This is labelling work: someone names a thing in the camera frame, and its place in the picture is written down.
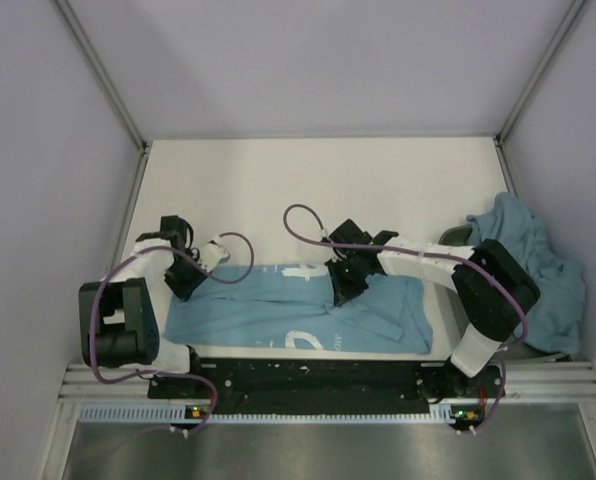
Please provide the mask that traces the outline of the light blue printed t-shirt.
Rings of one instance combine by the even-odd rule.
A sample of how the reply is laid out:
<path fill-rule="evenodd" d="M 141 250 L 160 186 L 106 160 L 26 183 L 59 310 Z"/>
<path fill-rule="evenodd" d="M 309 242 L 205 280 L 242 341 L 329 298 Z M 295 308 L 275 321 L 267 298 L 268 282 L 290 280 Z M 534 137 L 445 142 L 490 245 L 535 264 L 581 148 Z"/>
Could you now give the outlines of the light blue printed t-shirt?
<path fill-rule="evenodd" d="M 334 305 L 324 265 L 223 266 L 188 301 L 173 298 L 164 336 L 179 344 L 427 354 L 433 330 L 424 287 L 410 277 L 373 275 L 369 288 Z"/>

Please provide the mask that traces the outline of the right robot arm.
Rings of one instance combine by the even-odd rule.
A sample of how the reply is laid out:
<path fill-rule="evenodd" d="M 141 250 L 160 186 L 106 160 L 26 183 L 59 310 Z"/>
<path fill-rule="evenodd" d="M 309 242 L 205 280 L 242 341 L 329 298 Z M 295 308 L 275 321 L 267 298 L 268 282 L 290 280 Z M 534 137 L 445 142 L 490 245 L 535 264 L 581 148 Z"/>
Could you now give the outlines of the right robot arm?
<path fill-rule="evenodd" d="M 476 394 L 492 357 L 521 326 L 540 299 L 530 275 L 497 240 L 476 246 L 449 246 L 405 239 L 395 231 L 372 236 L 351 219 L 323 239 L 334 256 L 326 263 L 337 305 L 369 288 L 373 275 L 412 277 L 442 286 L 459 298 L 468 325 L 434 380 L 422 381 L 425 394 Z"/>

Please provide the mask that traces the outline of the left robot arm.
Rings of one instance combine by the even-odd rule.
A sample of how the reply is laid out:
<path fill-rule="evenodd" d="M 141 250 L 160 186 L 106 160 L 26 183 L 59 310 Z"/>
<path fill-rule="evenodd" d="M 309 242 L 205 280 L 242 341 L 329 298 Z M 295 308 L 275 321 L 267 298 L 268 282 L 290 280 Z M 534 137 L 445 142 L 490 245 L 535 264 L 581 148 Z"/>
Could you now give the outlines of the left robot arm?
<path fill-rule="evenodd" d="M 151 299 L 164 283 L 174 298 L 187 301 L 213 271 L 229 257 L 214 238 L 200 248 L 191 246 L 193 229 L 178 216 L 164 216 L 160 229 L 137 237 L 130 264 L 113 275 L 102 291 L 98 312 L 93 302 L 100 282 L 83 284 L 78 292 L 83 360 L 105 368 L 134 366 L 171 372 L 170 384 L 183 396 L 204 387 L 205 374 L 194 366 L 189 347 L 174 344 L 160 333 Z"/>

